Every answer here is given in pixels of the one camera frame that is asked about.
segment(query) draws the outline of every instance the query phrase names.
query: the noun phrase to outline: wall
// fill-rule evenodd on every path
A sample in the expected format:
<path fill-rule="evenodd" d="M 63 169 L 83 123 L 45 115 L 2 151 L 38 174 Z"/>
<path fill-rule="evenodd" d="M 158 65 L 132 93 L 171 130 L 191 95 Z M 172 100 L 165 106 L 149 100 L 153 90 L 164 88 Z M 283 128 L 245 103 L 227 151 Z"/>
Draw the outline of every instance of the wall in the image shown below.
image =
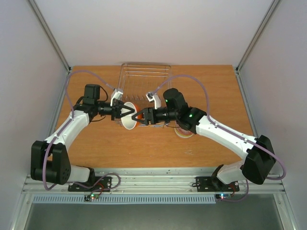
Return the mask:
<path fill-rule="evenodd" d="M 242 69 L 258 133 L 288 169 L 283 180 L 300 229 L 307 200 L 307 2 L 283 0 Z"/>
<path fill-rule="evenodd" d="M 0 229 L 9 229 L 31 145 L 46 137 L 65 69 L 25 0 L 0 7 Z"/>
<path fill-rule="evenodd" d="M 36 0 L 71 66 L 236 66 L 271 1 Z"/>

